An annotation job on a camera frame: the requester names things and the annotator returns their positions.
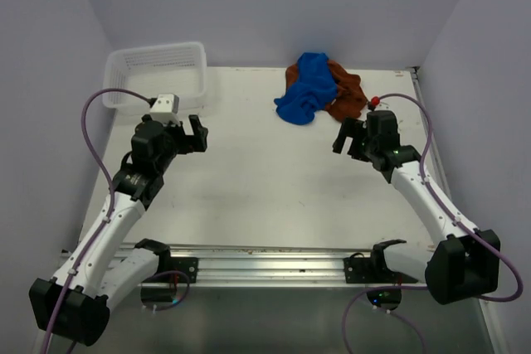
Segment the blue towel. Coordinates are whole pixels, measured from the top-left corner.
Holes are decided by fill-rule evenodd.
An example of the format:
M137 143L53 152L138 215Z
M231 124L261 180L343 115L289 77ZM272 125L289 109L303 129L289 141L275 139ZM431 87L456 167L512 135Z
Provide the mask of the blue towel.
M328 56L321 52L305 52L295 64L297 76L287 84L285 94L274 99L275 112L285 122L306 125L324 110L337 95L337 86L328 66Z

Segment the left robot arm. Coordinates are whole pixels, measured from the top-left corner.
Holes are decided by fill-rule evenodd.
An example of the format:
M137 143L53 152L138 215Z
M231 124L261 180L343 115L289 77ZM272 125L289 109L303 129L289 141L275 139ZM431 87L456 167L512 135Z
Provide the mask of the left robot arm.
M110 262L125 236L146 213L163 187L163 175L177 155L203 153L207 128L199 117L181 124L162 124L145 115L112 181L112 192L94 224L68 260L49 279L36 279L29 299L45 338L57 335L84 346L94 345L112 311L144 281L190 284L174 267L168 245L142 239L116 266Z

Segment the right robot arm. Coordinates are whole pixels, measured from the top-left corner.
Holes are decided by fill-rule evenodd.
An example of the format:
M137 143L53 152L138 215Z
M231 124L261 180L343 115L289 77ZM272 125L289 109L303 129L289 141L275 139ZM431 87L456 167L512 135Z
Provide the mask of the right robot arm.
M334 141L341 153L347 138L348 155L369 162L406 199L435 246L421 250L405 240L388 240L373 246L368 269L379 281L395 280L399 274L426 284L440 304L491 293L498 287L499 237L492 230L479 230L463 216L421 168L421 154L400 142L397 118L389 110L368 113L365 120L347 118Z

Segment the brown towel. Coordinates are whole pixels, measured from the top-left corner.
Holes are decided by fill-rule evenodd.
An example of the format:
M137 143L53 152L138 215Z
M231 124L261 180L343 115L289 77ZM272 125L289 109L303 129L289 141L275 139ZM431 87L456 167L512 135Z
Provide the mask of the brown towel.
M286 69L286 89L287 84L293 83L297 76L295 64ZM324 110L320 111L328 112L339 122L346 118L359 118L362 109L368 102L361 87L361 77L347 72L339 63L330 59L328 66L337 86L337 95L332 102L326 104Z

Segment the white plastic basket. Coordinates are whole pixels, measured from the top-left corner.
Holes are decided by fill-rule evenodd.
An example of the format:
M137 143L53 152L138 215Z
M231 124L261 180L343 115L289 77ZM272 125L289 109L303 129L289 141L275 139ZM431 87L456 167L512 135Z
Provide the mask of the white plastic basket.
M119 93L130 90L146 98L174 94L179 111L200 109L207 104L207 55L203 44L189 41L143 46L112 52L105 64L102 104L121 114L142 114L147 104Z

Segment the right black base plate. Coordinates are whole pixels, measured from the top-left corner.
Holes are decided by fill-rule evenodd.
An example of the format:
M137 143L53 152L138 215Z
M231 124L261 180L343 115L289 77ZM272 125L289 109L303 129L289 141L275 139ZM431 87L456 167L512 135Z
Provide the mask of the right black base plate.
M371 253L365 256L356 252L343 258L343 271L347 284L395 284L399 277L385 264L383 257Z

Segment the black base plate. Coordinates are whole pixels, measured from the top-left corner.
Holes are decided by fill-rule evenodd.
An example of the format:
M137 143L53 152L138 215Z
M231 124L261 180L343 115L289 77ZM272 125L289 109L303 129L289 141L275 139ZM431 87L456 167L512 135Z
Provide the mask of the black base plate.
M197 272L199 270L199 258L192 256L171 257L171 269L186 274L191 284L197 282Z
M365 256L356 252L343 258L343 271L347 284L395 284L399 277L385 264L383 257L371 253Z

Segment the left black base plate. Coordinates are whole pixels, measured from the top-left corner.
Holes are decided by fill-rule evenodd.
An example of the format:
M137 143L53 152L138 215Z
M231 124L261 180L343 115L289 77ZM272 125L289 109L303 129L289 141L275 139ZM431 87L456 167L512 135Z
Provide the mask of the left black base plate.
M191 284L197 282L197 272L199 270L199 258L192 256L171 257L171 269L186 274Z

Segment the aluminium mounting rail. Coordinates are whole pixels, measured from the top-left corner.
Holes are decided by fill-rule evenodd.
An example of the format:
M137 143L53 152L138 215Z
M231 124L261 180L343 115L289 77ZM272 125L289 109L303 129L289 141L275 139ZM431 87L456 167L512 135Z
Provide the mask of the aluminium mounting rail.
M342 288L384 284L347 284L343 258L367 250L315 250L297 248L186 247L174 245L171 257L199 258L197 282L204 288ZM396 284L423 284L418 264L401 267Z

